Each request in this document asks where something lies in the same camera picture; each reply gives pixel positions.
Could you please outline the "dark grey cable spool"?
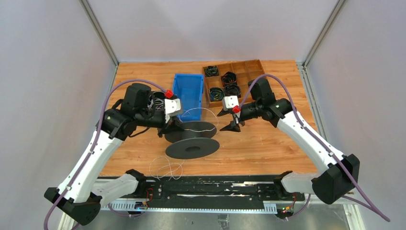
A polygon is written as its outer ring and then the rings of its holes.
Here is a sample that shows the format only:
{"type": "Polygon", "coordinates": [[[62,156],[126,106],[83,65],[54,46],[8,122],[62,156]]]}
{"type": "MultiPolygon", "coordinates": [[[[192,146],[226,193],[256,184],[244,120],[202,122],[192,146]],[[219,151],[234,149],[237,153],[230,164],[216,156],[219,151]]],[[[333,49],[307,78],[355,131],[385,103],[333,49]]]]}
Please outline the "dark grey cable spool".
{"type": "Polygon", "coordinates": [[[188,160],[208,156],[215,153],[220,144],[213,139],[217,133],[214,124],[205,121],[182,122],[183,131],[165,134],[166,141],[171,144],[166,148],[168,157],[188,160]]]}

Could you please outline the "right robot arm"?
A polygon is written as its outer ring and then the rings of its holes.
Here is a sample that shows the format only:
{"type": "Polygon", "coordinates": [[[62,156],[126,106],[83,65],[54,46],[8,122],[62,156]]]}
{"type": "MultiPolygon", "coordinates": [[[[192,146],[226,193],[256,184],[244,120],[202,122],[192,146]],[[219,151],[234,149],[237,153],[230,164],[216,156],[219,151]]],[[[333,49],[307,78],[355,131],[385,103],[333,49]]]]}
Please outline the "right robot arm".
{"type": "Polygon", "coordinates": [[[355,187],[353,183],[358,180],[360,167],[356,156],[346,156],[323,139],[291,101],[276,99],[267,79],[252,80],[248,86],[252,102],[239,104],[234,95],[222,99],[223,109],[218,116],[233,116],[222,130],[240,132],[245,121],[260,117],[287,134],[317,168],[317,173],[286,171],[276,176],[273,191],[278,199],[285,200],[293,193],[307,193],[316,195],[325,204],[333,204],[355,187]]]}

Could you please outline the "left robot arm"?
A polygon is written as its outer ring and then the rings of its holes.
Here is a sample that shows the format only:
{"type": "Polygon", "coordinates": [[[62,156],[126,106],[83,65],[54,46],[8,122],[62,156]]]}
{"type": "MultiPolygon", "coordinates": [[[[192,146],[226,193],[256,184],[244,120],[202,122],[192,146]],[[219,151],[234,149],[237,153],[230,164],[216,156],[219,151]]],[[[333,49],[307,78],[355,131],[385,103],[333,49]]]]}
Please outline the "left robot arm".
{"type": "Polygon", "coordinates": [[[59,186],[46,190],[44,196],[52,208],[59,208],[77,226],[92,222],[103,206],[120,197],[146,195],[146,177],[134,169],[105,184],[95,182],[112,154],[137,127],[156,128],[159,137],[180,129],[180,99],[173,91],[164,90],[164,107],[157,110],[152,86],[147,80],[129,80],[124,98],[110,109],[102,108],[90,143],[71,173],[59,186]]]}

